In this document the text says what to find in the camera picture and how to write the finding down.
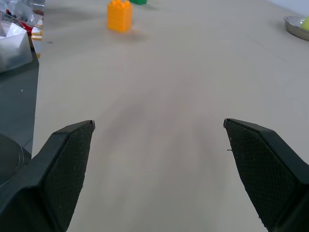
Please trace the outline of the round metal bowl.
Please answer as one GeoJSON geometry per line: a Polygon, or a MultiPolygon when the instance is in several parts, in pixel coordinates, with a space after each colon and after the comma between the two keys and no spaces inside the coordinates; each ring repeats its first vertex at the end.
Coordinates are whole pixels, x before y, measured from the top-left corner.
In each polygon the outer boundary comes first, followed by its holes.
{"type": "Polygon", "coordinates": [[[303,27],[305,18],[298,16],[284,17],[286,31],[293,36],[309,42],[309,29],[303,27]]]}

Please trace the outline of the white plastic storage box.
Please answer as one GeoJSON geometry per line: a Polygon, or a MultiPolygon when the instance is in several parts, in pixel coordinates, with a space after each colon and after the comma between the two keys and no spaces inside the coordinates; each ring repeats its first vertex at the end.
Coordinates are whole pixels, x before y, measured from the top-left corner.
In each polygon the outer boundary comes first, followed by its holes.
{"type": "Polygon", "coordinates": [[[27,31],[15,23],[0,22],[0,73],[33,60],[27,31]]]}

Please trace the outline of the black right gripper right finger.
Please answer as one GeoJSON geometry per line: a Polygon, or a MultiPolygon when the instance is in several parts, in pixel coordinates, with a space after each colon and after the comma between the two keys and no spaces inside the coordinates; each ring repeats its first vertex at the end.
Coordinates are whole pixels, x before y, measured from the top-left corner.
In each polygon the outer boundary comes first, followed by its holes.
{"type": "Polygon", "coordinates": [[[226,118],[237,170],[268,232],[309,232],[309,165],[273,130],[226,118]]]}

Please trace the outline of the clear plastic bag clutter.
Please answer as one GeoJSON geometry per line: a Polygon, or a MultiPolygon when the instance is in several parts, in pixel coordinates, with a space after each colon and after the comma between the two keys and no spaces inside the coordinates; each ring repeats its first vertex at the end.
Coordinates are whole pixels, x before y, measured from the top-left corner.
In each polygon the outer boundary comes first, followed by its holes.
{"type": "Polygon", "coordinates": [[[0,18],[31,32],[42,29],[45,0],[0,0],[0,18]]]}

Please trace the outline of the small yellow-capped bottle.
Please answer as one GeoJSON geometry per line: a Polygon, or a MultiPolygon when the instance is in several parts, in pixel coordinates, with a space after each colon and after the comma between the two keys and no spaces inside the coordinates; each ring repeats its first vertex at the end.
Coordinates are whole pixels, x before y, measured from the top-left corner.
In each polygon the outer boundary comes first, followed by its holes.
{"type": "Polygon", "coordinates": [[[40,19],[37,24],[32,28],[31,31],[31,39],[34,41],[41,41],[42,40],[42,29],[43,26],[43,20],[40,19]]]}

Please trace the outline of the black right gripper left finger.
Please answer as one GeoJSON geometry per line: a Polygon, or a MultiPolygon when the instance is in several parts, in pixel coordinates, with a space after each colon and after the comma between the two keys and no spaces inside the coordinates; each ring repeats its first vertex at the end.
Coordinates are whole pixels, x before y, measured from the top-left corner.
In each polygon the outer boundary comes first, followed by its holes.
{"type": "Polygon", "coordinates": [[[0,185],[0,232],[66,232],[84,185],[93,120],[55,131],[0,185]]]}

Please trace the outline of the yellow toy brick block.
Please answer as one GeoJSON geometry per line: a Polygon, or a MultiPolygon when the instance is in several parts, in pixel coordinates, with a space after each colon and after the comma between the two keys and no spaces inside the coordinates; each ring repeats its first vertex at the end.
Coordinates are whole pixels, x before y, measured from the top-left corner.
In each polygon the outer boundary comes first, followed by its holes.
{"type": "Polygon", "coordinates": [[[117,32],[126,32],[132,26],[133,6],[129,0],[111,0],[107,5],[107,27],[117,32]]]}

